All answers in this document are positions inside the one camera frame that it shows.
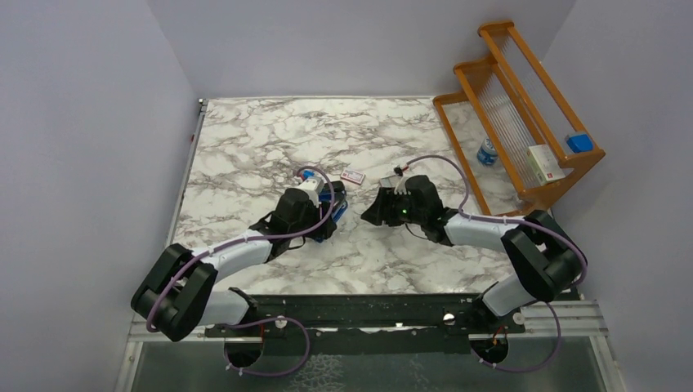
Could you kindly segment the red white staple box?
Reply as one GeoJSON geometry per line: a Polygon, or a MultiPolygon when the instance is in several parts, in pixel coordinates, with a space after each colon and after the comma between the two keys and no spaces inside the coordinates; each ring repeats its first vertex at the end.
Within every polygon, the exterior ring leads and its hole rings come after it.
{"type": "Polygon", "coordinates": [[[364,183],[365,174],[351,169],[344,169],[340,175],[340,179],[352,184],[362,185],[364,183]]]}

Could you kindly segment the staple box tray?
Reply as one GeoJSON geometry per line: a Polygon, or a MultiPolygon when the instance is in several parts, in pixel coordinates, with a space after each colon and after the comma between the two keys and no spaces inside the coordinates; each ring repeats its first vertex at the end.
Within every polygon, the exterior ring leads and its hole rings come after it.
{"type": "Polygon", "coordinates": [[[381,188],[394,189],[400,181],[399,176],[387,176],[379,180],[379,186],[381,188]]]}

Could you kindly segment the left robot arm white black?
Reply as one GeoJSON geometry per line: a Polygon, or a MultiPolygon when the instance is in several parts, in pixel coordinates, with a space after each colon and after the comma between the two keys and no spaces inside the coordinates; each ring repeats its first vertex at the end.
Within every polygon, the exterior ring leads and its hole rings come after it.
{"type": "Polygon", "coordinates": [[[131,309],[151,332],[180,341],[198,326],[226,323],[237,335],[257,324],[254,299],[239,289],[213,293],[216,283],[241,270],[263,265],[293,250],[296,238],[322,243],[347,210],[342,181],[316,177],[284,191],[275,209],[224,243],[189,249],[166,247],[131,299],[131,309]]]}

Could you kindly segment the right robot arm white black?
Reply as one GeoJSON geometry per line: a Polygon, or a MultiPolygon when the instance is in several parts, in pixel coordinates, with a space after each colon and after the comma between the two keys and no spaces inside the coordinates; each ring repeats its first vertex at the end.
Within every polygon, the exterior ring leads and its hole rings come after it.
{"type": "Polygon", "coordinates": [[[381,180],[374,202],[361,215],[372,225],[417,225],[427,240],[504,252],[513,272],[480,294],[464,315],[492,332],[504,316],[531,303],[553,301],[584,277],[585,255],[544,210],[527,216],[472,215],[447,207],[427,176],[381,180]]]}

